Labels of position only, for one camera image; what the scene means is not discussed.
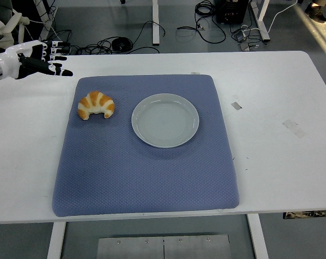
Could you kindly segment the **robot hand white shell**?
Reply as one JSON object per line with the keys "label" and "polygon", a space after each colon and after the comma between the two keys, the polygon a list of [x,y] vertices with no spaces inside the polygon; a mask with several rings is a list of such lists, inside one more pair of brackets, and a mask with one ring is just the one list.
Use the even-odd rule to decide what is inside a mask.
{"label": "robot hand white shell", "polygon": [[0,54],[0,79],[7,77],[22,79],[34,73],[51,76],[71,77],[73,72],[63,68],[59,61],[67,58],[59,56],[69,43],[62,41],[34,40],[9,47]]}

